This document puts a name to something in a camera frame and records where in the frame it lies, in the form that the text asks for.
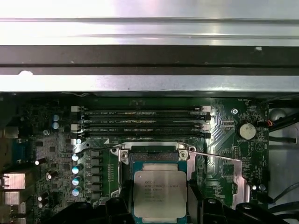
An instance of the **solid capacitor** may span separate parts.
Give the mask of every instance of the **solid capacitor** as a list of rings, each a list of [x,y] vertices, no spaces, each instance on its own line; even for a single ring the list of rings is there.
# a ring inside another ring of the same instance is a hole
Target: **solid capacitor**
[[[82,192],[82,187],[75,187],[75,189],[72,191],[73,196],[78,196]]]
[[[72,172],[73,174],[78,174],[82,169],[83,169],[83,164],[80,163],[80,164],[74,166],[74,167],[71,169],[71,172]]]
[[[72,180],[72,184],[74,186],[78,186],[80,183],[82,182],[82,177],[81,176],[76,176],[73,180]]]

